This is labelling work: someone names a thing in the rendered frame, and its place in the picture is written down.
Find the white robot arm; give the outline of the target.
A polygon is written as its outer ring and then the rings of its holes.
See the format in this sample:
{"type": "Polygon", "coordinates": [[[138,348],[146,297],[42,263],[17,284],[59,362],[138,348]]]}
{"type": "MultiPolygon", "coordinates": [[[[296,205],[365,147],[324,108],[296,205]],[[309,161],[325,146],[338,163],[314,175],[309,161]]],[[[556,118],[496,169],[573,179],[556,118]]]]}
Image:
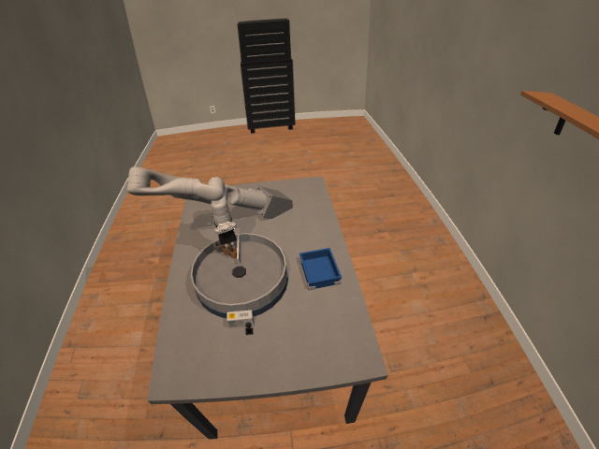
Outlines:
{"type": "Polygon", "coordinates": [[[131,195],[171,195],[176,198],[209,203],[212,204],[212,213],[216,217],[228,214],[227,201],[234,206],[256,210],[264,209],[267,203],[265,194],[254,189],[249,190],[224,184],[223,180],[218,177],[211,178],[207,185],[201,183],[200,179],[171,176],[144,167],[131,167],[127,182],[127,192],[131,195]],[[150,188],[151,180],[158,182],[161,186],[150,188]]]}

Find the blue plastic tray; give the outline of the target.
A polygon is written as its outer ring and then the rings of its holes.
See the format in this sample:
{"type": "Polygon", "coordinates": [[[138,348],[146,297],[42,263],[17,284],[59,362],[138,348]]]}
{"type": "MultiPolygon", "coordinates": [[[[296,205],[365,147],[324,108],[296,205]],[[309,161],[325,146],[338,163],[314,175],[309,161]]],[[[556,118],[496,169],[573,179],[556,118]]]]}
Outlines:
{"type": "Polygon", "coordinates": [[[330,248],[299,253],[299,256],[309,291],[341,284],[342,275],[330,248]]]}

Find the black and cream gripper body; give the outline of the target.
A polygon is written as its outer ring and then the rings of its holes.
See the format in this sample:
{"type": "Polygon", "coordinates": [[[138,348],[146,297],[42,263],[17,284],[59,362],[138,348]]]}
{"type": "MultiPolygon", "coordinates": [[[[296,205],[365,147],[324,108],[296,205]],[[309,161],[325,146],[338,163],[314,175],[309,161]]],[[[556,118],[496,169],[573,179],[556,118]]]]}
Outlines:
{"type": "Polygon", "coordinates": [[[236,241],[236,236],[233,231],[233,229],[236,228],[236,224],[232,223],[230,212],[223,217],[216,217],[213,215],[213,219],[216,226],[215,233],[219,234],[218,238],[221,245],[236,241]]]}

